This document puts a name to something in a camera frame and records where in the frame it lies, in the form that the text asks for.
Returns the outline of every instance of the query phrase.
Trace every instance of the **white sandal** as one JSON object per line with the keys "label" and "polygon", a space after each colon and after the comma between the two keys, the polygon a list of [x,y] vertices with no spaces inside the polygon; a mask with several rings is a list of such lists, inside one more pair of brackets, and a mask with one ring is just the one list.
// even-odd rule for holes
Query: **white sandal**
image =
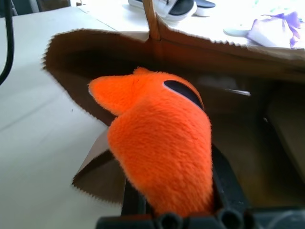
{"label": "white sandal", "polygon": [[195,15],[199,17],[209,17],[213,15],[216,7],[215,3],[206,0],[195,0],[195,2],[197,4]]}
{"label": "white sandal", "polygon": [[[128,3],[144,9],[142,0],[128,0]],[[169,21],[181,21],[197,11],[194,0],[154,0],[154,7],[160,17]]]}

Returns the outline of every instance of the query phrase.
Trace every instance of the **brown paper bag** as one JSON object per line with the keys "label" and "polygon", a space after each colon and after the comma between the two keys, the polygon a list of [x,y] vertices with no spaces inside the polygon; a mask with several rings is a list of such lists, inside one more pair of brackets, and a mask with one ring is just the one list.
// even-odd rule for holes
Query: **brown paper bag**
{"label": "brown paper bag", "polygon": [[[58,34],[51,40],[44,58],[45,70],[69,96],[106,125],[110,125],[115,117],[92,99],[88,83],[100,76],[131,74],[138,66],[187,79],[197,87],[203,102],[211,106],[218,103],[215,96],[206,94],[207,90],[199,83],[203,75],[305,82],[304,50],[212,43],[169,29],[155,14],[152,0],[143,0],[143,3],[149,33],[83,29]],[[227,98],[227,92],[220,93]],[[236,97],[248,107],[252,106],[243,97]],[[239,104],[231,106],[232,109],[239,107]],[[120,201],[125,178],[119,164],[110,160],[110,152],[100,140],[92,147],[73,184],[95,197]]]}
{"label": "brown paper bag", "polygon": [[94,142],[72,184],[96,198],[122,203],[125,175],[108,149],[107,131]]}
{"label": "brown paper bag", "polygon": [[69,0],[38,0],[42,11],[55,10],[71,6]]}

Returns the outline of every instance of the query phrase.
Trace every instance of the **purple object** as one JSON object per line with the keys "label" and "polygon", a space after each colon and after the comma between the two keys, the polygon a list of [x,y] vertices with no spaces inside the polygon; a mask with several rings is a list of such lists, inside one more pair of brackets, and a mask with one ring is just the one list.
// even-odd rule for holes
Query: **purple object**
{"label": "purple object", "polygon": [[[290,37],[290,48],[293,48],[294,45],[298,42],[298,40],[301,38],[300,33],[298,31],[301,28],[301,22],[297,15],[297,12],[294,11],[287,15],[285,15],[284,13],[277,14],[277,15],[262,15],[262,17],[268,17],[268,18],[256,19],[253,22],[253,26],[246,36],[248,39],[253,40],[254,42],[257,42],[261,45],[264,45],[262,42],[262,39],[257,39],[257,35],[259,33],[262,33],[261,27],[265,26],[267,23],[270,23],[271,21],[279,20],[279,19],[283,20],[282,21],[283,31],[285,31],[285,29],[287,29],[284,27],[287,27],[287,25],[288,25],[289,30],[292,33],[292,37]],[[270,34],[260,34],[260,37],[264,37],[264,39],[268,39],[268,36],[270,36]]]}

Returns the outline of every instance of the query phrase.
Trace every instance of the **paper bag handle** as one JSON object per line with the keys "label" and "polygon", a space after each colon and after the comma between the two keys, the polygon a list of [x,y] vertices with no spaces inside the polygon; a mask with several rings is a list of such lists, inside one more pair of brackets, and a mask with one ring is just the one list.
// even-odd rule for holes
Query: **paper bag handle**
{"label": "paper bag handle", "polygon": [[160,21],[159,16],[156,14],[153,7],[153,0],[143,0],[144,10],[146,19],[148,21],[149,27],[149,36],[154,40],[160,40],[160,31],[159,31],[159,23],[163,23]]}

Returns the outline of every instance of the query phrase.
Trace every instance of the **plush fish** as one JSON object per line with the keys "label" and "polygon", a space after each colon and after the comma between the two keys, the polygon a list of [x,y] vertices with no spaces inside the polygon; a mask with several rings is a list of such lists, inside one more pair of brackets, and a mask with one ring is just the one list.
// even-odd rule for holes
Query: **plush fish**
{"label": "plush fish", "polygon": [[110,150],[157,214],[213,211],[211,124],[189,82],[137,68],[94,79],[89,92],[117,116]]}

